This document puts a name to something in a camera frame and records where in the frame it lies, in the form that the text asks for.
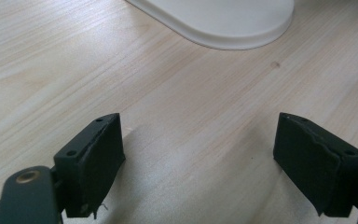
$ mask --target white object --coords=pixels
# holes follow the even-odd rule
[[[289,27],[294,0],[127,0],[185,38],[214,49],[252,49]]]

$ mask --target wooden table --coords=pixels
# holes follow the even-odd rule
[[[296,0],[277,41],[207,49],[123,0],[0,1],[0,193],[119,112],[127,160],[97,220],[355,223],[318,217],[272,158],[281,111],[358,147],[358,1]]]

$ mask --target light wood surface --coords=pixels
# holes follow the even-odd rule
[[[97,220],[355,223],[318,217],[272,158],[279,112],[358,147],[358,0],[296,0],[289,30],[207,49],[123,0],[0,1],[0,193],[119,112],[127,160]]]

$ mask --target metal rivet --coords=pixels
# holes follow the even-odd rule
[[[19,175],[16,178],[16,182],[18,184],[26,184],[26,183],[29,183],[29,182],[37,179],[39,176],[40,176],[39,171],[28,171],[28,172],[25,172],[25,173]]]

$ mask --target black clamp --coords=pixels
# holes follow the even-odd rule
[[[318,214],[348,217],[358,208],[358,149],[308,119],[280,114],[274,159]]]
[[[94,120],[55,156],[52,169],[36,166],[7,179],[0,200],[0,224],[62,223],[68,217],[96,217],[125,160],[119,114]]]

